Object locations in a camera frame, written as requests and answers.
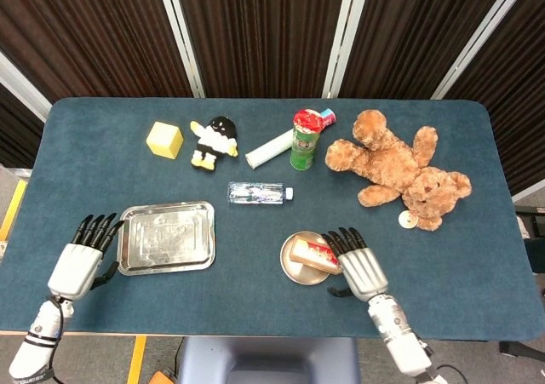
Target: silver plate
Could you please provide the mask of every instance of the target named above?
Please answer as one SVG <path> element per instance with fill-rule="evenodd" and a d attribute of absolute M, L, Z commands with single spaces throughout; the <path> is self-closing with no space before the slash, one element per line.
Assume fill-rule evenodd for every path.
<path fill-rule="evenodd" d="M 131 207 L 121 219 L 123 275 L 192 271 L 214 261 L 214 207 L 205 201 Z"/>
<path fill-rule="evenodd" d="M 295 237 L 305 238 L 307 241 L 315 242 L 316 244 L 327 245 L 322 237 L 319 236 L 316 232 L 302 231 L 294 233 L 288 239 L 285 240 L 282 249 L 280 250 L 280 265 L 284 273 L 298 284 L 319 284 L 327 277 L 329 274 L 327 272 L 319 271 L 313 267 L 307 267 L 299 262 L 293 262 L 290 259 L 291 248 L 293 247 L 293 241 Z"/>

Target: brown curtain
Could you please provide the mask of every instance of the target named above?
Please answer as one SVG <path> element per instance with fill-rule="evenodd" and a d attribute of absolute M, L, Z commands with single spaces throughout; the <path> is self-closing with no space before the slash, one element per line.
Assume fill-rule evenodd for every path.
<path fill-rule="evenodd" d="M 366 0 L 339 97 L 429 99 L 496 0 Z"/>
<path fill-rule="evenodd" d="M 341 0 L 181 0 L 207 97 L 321 97 Z"/>
<path fill-rule="evenodd" d="M 0 163 L 31 169 L 42 130 L 42 121 L 0 85 Z"/>
<path fill-rule="evenodd" d="M 0 49 L 51 102 L 192 95 L 161 0 L 0 0 Z"/>
<path fill-rule="evenodd" d="M 518 0 L 447 94 L 490 113 L 513 194 L 545 178 L 545 0 Z"/>

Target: yellow stripe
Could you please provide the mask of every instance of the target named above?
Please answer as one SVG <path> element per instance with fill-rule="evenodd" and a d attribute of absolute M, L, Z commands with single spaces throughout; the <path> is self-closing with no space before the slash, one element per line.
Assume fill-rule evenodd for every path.
<path fill-rule="evenodd" d="M 19 180 L 19 183 L 17 183 L 17 187 L 15 188 L 14 196 L 11 198 L 11 202 L 9 203 L 6 216 L 3 218 L 2 227 L 0 228 L 0 241 L 8 240 L 9 230 L 11 229 L 15 216 L 17 215 L 17 209 L 19 209 L 20 202 L 25 194 L 25 189 L 26 181 Z"/>
<path fill-rule="evenodd" d="M 144 359 L 144 350 L 146 348 L 146 337 L 144 335 L 136 336 L 133 358 L 130 361 L 129 378 L 127 384 L 138 384 L 140 371 L 142 370 L 142 360 Z"/>

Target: blue tablecloth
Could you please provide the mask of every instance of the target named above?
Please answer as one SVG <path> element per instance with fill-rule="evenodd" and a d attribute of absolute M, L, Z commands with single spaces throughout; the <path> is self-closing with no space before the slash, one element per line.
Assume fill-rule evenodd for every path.
<path fill-rule="evenodd" d="M 292 169 L 289 153 L 253 171 L 243 155 L 290 128 L 303 107 L 332 108 L 316 163 Z M 398 224 L 400 200 L 367 209 L 369 185 L 324 165 L 326 148 L 352 138 L 364 109 L 384 112 L 389 128 L 412 142 L 422 125 L 439 132 L 432 165 L 469 175 L 473 194 L 444 217 L 437 232 Z M 214 174 L 193 169 L 193 119 L 227 115 L 238 127 L 238 158 Z M 154 121 L 184 135 L 176 160 L 146 146 Z M 228 181 L 280 181 L 295 188 L 281 206 L 229 205 Z M 464 100 L 64 99 L 51 110 L 32 178 L 0 266 L 0 329 L 26 330 L 49 275 L 79 221 L 89 213 L 134 205 L 205 200 L 215 207 L 217 255 L 199 272 L 125 277 L 75 303 L 72 330 L 188 335 L 376 336 L 364 303 L 338 299 L 328 286 L 290 281 L 279 263 L 283 241 L 301 230 L 355 226 L 373 248 L 390 290 L 420 335 L 439 339 L 529 339 L 543 332 L 542 303 L 517 228 L 488 113 Z M 115 258 L 116 246 L 106 261 Z"/>

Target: yellow cube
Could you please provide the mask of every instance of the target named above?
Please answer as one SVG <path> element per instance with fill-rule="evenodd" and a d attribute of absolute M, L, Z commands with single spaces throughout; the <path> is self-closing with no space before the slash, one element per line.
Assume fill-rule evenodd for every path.
<path fill-rule="evenodd" d="M 160 122 L 155 122 L 146 139 L 153 154 L 172 159 L 178 155 L 183 142 L 184 138 L 178 127 Z"/>

